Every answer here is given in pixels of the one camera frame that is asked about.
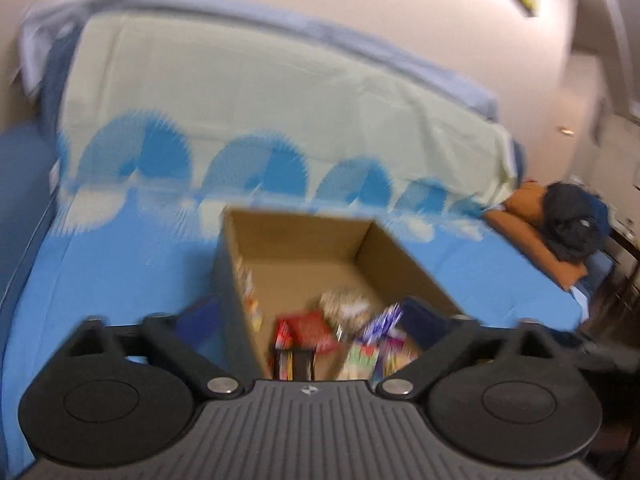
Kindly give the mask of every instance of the orange pillow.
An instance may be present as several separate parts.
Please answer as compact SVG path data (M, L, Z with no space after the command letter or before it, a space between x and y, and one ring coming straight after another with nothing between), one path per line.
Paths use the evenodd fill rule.
M535 182L525 182L504 202L504 208L533 227L540 229L544 217L542 215L542 199L546 187Z
M542 235L516 215L506 211L491 210L484 213L484 220L565 292L587 275L584 264L561 262L546 248Z

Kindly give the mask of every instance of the metal screw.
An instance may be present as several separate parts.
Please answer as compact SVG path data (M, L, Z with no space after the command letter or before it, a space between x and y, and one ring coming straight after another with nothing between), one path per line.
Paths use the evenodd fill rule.
M392 395L407 395L414 389L414 385L405 379L389 379L382 383L382 389Z
M216 377L207 383L207 388L215 394L232 394L239 386L232 377Z

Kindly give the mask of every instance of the ribbed gray surface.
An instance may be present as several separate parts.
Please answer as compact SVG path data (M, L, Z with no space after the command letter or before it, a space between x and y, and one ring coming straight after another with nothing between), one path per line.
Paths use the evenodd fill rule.
M145 462L111 470L39 461L24 480L597 480L578 461L507 470L460 456L417 408L375 397L364 382L258 381L236 400L210 402L192 430Z

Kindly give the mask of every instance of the cardboard box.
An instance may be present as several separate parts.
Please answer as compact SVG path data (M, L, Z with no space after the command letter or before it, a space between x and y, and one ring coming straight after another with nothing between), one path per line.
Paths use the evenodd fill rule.
M252 273L263 316L259 332L244 305L240 264ZM413 295L444 314L461 313L382 227L366 219L226 209L213 275L225 324L227 368L246 384L271 377L276 318L312 309L327 290L354 287L376 310ZM345 352L318 356L316 380L333 379Z

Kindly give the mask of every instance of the black circular disc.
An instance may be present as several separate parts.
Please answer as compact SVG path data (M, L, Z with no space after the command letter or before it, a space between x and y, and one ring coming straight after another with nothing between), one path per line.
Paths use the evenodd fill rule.
M18 418L34 452L57 462L107 467L164 449L192 413L188 387L169 372L92 354L37 377L22 397Z
M602 421L597 397L576 370L529 356L443 378L427 409L438 432L463 452L516 467L579 455Z

